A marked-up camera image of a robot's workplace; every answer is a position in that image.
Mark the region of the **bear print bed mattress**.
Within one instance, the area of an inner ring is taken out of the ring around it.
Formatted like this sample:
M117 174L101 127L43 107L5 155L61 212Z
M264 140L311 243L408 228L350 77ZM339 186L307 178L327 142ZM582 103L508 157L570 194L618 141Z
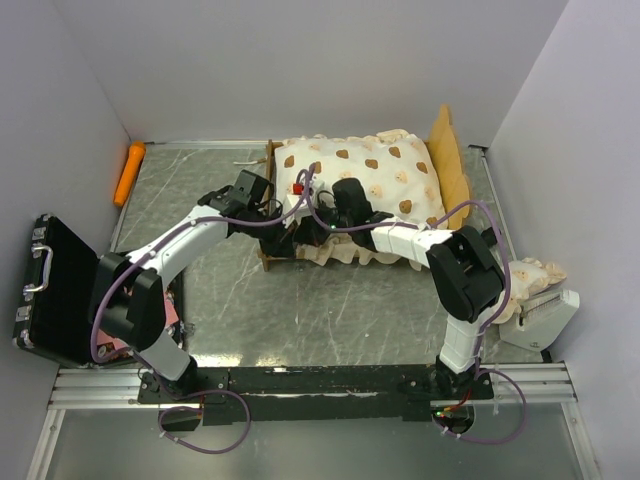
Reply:
M425 141L404 130L367 137L292 138L270 160L271 202L244 219L278 224L245 227L273 258L366 264L400 258L420 269L427 253L451 239L444 182Z

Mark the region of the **wooden pet bed frame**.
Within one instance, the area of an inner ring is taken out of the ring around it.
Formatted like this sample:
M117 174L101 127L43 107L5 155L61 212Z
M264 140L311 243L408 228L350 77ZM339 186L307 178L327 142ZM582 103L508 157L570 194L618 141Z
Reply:
M472 192L449 105L440 106L428 138L423 143L438 175L448 226L458 229L471 214L469 206L459 207L459 204L471 200Z

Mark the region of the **small bear print pillow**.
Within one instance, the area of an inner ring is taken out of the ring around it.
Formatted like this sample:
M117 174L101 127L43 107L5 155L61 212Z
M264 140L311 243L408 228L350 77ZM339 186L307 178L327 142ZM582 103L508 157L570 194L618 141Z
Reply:
M509 262L511 290L509 301L493 324L503 324L522 312L523 303L567 278L567 273L556 263L542 263L534 258Z

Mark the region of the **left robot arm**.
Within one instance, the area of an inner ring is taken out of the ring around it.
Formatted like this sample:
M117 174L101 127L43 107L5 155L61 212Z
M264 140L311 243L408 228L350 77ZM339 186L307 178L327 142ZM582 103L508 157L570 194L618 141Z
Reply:
M194 396L197 362L165 329L165 291L186 267L234 233L280 242L288 219L306 203L309 185L304 183L295 203L277 217L263 209L269 185L266 178L243 170L234 184L201 197L183 220L156 240L125 256L101 257L89 311L94 362L112 357L101 354L97 345L99 332L105 332L162 378L161 388L172 400L184 402Z

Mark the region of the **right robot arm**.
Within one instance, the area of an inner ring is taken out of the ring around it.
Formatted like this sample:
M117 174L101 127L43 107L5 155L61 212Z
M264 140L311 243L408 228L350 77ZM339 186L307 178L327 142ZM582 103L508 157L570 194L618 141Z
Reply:
M333 206L320 209L322 191L304 185L294 189L300 207L329 233L347 233L353 242L373 253L397 255L429 269L440 304L448 313L444 344L436 375L441 394L458 398L472 383L469 373L479 362L482 337L499 315L493 307L506 301L510 290L509 261L500 227L486 203L468 200L434 223L418 224L389 212L376 211L359 180L347 178L332 187ZM440 229L467 206L483 211L490 229L471 225Z

